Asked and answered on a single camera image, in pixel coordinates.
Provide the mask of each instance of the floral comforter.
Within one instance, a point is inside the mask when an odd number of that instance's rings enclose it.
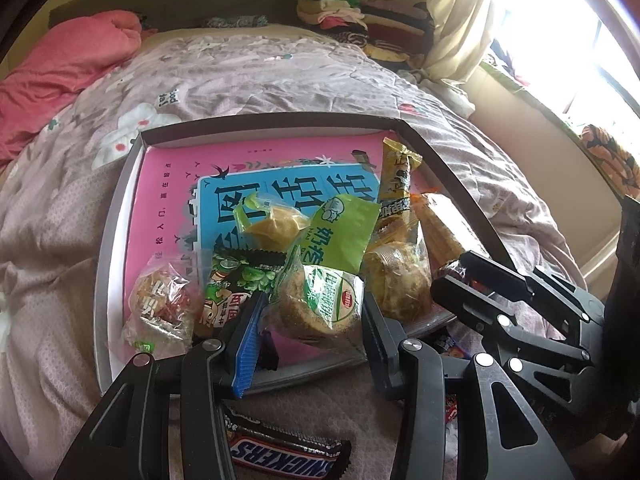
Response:
[[[357,47],[247,35],[170,40],[83,91],[43,129],[31,160],[21,156],[0,191],[0,283],[12,320],[0,354],[0,430],[36,480],[52,478],[99,400],[95,271],[131,141],[180,121],[299,110],[406,120],[464,183],[518,266],[553,266],[584,285],[548,208],[508,156]],[[549,333],[528,308],[516,306],[516,316],[528,330]],[[462,332],[459,345],[478,348]],[[240,409],[292,430],[350,439],[346,480],[389,476],[401,413],[375,396],[366,368],[247,399]],[[177,457],[172,463],[179,476]],[[250,470],[238,476],[265,478]]]

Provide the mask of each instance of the curtain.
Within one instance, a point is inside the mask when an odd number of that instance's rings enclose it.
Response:
[[[435,30],[422,66],[432,81],[466,82],[494,38],[499,14],[493,0],[427,0]]]

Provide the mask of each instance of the window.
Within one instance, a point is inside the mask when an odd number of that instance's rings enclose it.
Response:
[[[516,78],[580,134],[605,128],[640,158],[640,80],[584,0],[497,0]]]

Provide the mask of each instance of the chocolate bar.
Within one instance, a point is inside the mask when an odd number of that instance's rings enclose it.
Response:
[[[225,406],[226,436],[236,465],[300,480],[337,480],[351,443],[282,430]]]

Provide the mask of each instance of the pink bedsheet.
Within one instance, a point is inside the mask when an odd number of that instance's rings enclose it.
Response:
[[[0,81],[0,169],[89,85],[140,49],[140,22],[109,10],[60,23]]]

